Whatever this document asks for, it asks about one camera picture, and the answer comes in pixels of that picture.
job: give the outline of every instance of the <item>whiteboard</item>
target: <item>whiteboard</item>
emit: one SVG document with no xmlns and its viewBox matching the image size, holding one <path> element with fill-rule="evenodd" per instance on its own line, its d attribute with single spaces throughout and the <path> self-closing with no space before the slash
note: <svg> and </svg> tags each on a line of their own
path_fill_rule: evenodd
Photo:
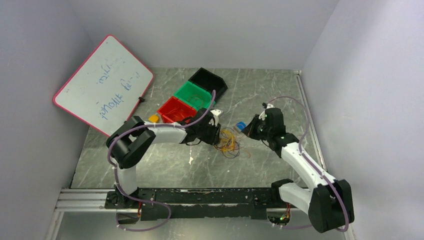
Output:
<svg viewBox="0 0 424 240">
<path fill-rule="evenodd" d="M 131 116 L 152 80 L 153 73 L 108 35 L 56 93 L 53 102 L 110 136 Z"/>
</svg>

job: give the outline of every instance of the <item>small cube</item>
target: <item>small cube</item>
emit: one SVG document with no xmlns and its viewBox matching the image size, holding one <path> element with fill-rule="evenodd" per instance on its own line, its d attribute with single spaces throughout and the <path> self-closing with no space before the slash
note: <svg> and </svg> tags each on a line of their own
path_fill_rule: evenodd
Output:
<svg viewBox="0 0 424 240">
<path fill-rule="evenodd" d="M 241 134 L 242 133 L 242 130 L 244 129 L 246 127 L 246 124 L 244 123 L 244 122 L 242 122 L 242 121 L 239 121 L 234 127 L 233 127 L 233 129 L 237 132 L 237 133 L 239 133 L 239 134 Z"/>
<path fill-rule="evenodd" d="M 151 115 L 149 118 L 148 118 L 148 121 L 149 122 L 151 122 L 151 123 L 158 123 L 159 122 L 159 117 L 158 116 L 156 116 L 156 115 Z"/>
</svg>

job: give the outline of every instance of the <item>black bin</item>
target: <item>black bin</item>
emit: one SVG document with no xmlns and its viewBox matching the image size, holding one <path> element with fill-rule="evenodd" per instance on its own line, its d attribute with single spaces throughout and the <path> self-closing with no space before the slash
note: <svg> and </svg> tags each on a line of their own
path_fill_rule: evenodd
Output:
<svg viewBox="0 0 424 240">
<path fill-rule="evenodd" d="M 228 86 L 222 77 L 213 74 L 212 72 L 204 69 L 203 67 L 199 68 L 199 70 L 197 70 L 197 72 L 193 76 L 191 76 L 188 81 L 208 91 L 211 95 L 212 91 L 215 90 L 216 103 L 228 89 Z"/>
</svg>

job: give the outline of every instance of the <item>yellow block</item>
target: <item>yellow block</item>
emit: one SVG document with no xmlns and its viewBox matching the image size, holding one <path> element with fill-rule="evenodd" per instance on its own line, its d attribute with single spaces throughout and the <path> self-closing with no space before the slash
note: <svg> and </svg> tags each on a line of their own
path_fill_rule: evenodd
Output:
<svg viewBox="0 0 424 240">
<path fill-rule="evenodd" d="M 156 116 L 156 115 L 151 115 L 151 116 L 148 118 L 148 121 L 149 121 L 149 122 L 151 122 L 151 123 L 158 123 L 158 122 L 159 122 L 159 117 L 158 117 L 158 116 Z"/>
</svg>

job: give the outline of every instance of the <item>tangled rubber bands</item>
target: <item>tangled rubber bands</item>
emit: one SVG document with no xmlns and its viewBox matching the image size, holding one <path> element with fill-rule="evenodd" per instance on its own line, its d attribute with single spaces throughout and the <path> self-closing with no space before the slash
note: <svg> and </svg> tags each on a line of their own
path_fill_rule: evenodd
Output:
<svg viewBox="0 0 424 240">
<path fill-rule="evenodd" d="M 178 121 L 182 121 L 185 118 L 184 113 L 185 112 L 183 112 L 180 108 L 175 108 L 175 109 L 169 111 L 168 113 L 165 113 L 164 115 L 166 115 L 168 118 L 171 118 L 172 120 L 178 122 Z"/>
<path fill-rule="evenodd" d="M 203 108 L 203 105 L 205 103 L 205 101 L 200 95 L 191 95 L 187 99 L 187 101 L 198 109 Z"/>
<path fill-rule="evenodd" d="M 225 127 L 219 132 L 219 143 L 214 147 L 216 150 L 221 151 L 224 157 L 228 159 L 238 157 L 240 155 L 240 149 L 243 149 L 237 141 L 237 136 L 234 133 L 234 130 L 230 127 Z"/>
</svg>

